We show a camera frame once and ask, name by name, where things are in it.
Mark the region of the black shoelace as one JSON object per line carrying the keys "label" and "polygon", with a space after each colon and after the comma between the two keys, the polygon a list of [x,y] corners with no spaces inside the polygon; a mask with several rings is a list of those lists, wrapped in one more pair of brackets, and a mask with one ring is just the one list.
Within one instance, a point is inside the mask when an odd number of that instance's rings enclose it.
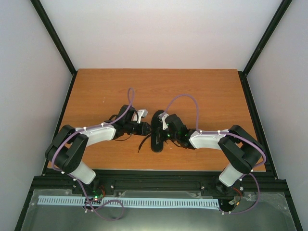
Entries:
{"label": "black shoelace", "polygon": [[146,135],[145,138],[141,141],[141,143],[138,146],[138,153],[140,152],[143,144],[147,141],[147,139],[149,139],[151,137],[152,133],[153,133],[153,130],[151,130],[150,133],[148,135]]}

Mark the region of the black canvas shoe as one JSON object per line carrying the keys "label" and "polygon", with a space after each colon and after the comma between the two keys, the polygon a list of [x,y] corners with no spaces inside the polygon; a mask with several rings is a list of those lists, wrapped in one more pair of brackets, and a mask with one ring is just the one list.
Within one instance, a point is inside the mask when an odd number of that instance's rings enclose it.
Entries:
{"label": "black canvas shoe", "polygon": [[151,120],[151,150],[155,153],[159,153],[164,148],[164,142],[166,141],[166,136],[163,131],[163,123],[159,118],[164,111],[158,110],[154,113]]}

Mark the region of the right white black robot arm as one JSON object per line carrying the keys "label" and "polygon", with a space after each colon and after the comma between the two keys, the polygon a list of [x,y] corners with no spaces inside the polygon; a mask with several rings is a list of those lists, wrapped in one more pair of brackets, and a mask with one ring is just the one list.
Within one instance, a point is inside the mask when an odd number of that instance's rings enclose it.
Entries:
{"label": "right white black robot arm", "polygon": [[263,146],[238,125],[221,131],[188,129],[176,114],[158,111],[151,120],[151,127],[153,152],[161,152],[167,141],[185,149],[222,151],[229,163],[215,182],[215,189],[220,194],[227,194],[237,180],[266,161]]}

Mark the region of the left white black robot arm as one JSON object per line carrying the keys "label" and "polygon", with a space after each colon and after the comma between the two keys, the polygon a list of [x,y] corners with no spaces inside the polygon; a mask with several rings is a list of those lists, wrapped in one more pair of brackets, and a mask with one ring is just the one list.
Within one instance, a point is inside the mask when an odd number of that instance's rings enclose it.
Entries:
{"label": "left white black robot arm", "polygon": [[100,181],[95,178],[94,170],[82,162],[86,147],[102,141],[116,140],[125,133],[140,136],[150,134],[150,124],[142,122],[147,114],[146,109],[137,111],[134,107],[123,105],[113,121],[107,120],[99,125],[83,128],[65,125],[52,140],[45,157],[59,171],[81,181],[88,193],[96,193],[100,188]]}

